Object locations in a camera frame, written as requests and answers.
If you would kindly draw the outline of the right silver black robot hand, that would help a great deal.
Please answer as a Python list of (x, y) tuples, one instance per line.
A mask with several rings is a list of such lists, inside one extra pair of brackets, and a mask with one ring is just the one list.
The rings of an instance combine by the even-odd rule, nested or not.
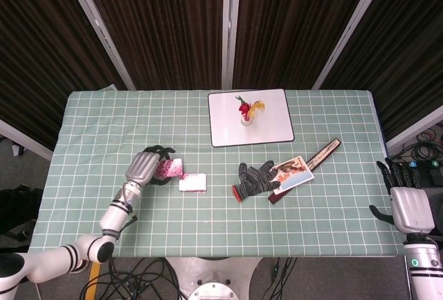
[(419, 188), (418, 178), (408, 167), (386, 158), (378, 161), (383, 181), (390, 199), (391, 214), (385, 214), (374, 206), (369, 209), (373, 216), (386, 222), (406, 235), (428, 235), (435, 222), (426, 192)]

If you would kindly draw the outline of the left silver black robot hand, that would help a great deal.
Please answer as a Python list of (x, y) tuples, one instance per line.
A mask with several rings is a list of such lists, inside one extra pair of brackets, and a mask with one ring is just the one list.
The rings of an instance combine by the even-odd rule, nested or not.
[(146, 184), (157, 186), (167, 184), (172, 178), (165, 175), (156, 175), (156, 171), (160, 163), (171, 160), (170, 154), (175, 152), (175, 149), (171, 147), (164, 148), (161, 145), (146, 147), (133, 158), (125, 173), (127, 181), (135, 182), (141, 187)]

